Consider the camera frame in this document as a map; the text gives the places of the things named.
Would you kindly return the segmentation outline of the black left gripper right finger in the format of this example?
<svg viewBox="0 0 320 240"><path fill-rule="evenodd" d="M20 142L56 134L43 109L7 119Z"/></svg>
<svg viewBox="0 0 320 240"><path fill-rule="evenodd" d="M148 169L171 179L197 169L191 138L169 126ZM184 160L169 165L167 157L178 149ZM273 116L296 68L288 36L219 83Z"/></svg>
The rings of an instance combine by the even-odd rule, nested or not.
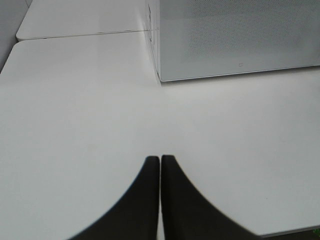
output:
<svg viewBox="0 0 320 240"><path fill-rule="evenodd" d="M166 240L258 240L214 207L173 155L161 157L161 211Z"/></svg>

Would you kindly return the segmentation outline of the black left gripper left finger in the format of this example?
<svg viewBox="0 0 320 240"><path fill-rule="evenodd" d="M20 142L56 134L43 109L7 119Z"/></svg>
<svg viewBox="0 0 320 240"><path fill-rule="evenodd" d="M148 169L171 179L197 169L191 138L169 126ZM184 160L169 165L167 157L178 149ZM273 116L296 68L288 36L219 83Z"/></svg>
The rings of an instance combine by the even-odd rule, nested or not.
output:
<svg viewBox="0 0 320 240"><path fill-rule="evenodd" d="M155 240L160 205L160 159L148 156L138 175L102 217L73 240Z"/></svg>

